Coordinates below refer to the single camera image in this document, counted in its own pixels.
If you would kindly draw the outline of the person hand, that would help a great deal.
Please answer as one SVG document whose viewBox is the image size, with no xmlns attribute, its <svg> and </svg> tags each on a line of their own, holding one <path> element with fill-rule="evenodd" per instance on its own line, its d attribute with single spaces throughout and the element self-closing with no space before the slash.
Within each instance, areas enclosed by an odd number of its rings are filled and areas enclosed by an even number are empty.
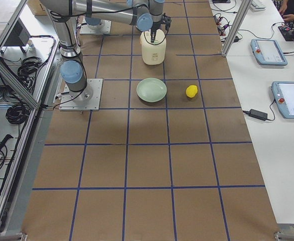
<svg viewBox="0 0 294 241">
<path fill-rule="evenodd" d="M 293 14 L 283 15 L 282 18 L 283 18 L 283 20 L 285 22 L 294 21 L 294 15 Z"/>
</svg>

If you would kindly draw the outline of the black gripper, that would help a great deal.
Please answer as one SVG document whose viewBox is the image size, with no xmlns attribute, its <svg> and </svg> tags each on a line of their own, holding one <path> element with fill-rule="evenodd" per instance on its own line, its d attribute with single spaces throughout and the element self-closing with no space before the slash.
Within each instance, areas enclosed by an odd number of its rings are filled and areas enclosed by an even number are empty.
<svg viewBox="0 0 294 241">
<path fill-rule="evenodd" d="M 166 14 L 162 14 L 157 16 L 157 19 L 153 21 L 153 25 L 151 28 L 151 42 L 156 40 L 157 30 L 160 29 L 161 25 L 165 25 L 165 30 L 169 31 L 171 27 L 171 17 Z"/>
</svg>

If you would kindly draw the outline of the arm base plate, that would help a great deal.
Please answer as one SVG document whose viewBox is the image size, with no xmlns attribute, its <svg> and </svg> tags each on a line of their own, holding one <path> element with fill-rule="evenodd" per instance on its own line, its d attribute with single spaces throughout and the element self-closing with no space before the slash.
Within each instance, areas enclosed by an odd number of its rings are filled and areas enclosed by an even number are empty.
<svg viewBox="0 0 294 241">
<path fill-rule="evenodd" d="M 87 87 L 78 96 L 77 93 L 69 91 L 67 84 L 64 85 L 64 92 L 68 94 L 61 98 L 62 104 L 58 106 L 61 111 L 98 111 L 101 100 L 103 79 L 87 79 Z"/>
<path fill-rule="evenodd" d="M 88 25 L 83 19 L 80 26 L 80 35 L 109 35 L 111 30 L 111 21 L 101 20 L 98 25 Z"/>
</svg>

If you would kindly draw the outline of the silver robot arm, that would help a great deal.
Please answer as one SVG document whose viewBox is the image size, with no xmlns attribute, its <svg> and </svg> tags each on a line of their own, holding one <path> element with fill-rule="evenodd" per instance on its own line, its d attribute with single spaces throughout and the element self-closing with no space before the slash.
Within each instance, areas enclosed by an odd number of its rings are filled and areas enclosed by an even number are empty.
<svg viewBox="0 0 294 241">
<path fill-rule="evenodd" d="M 73 76 L 64 77 L 72 101 L 85 102 L 93 95 L 88 86 L 82 53 L 77 43 L 71 18 L 84 16 L 91 20 L 106 20 L 136 26 L 140 31 L 150 31 L 151 41 L 155 41 L 161 25 L 170 27 L 171 18 L 163 12 L 164 1 L 127 1 L 126 5 L 109 1 L 42 1 L 52 21 L 60 41 L 63 65 L 60 73 Z"/>
</svg>

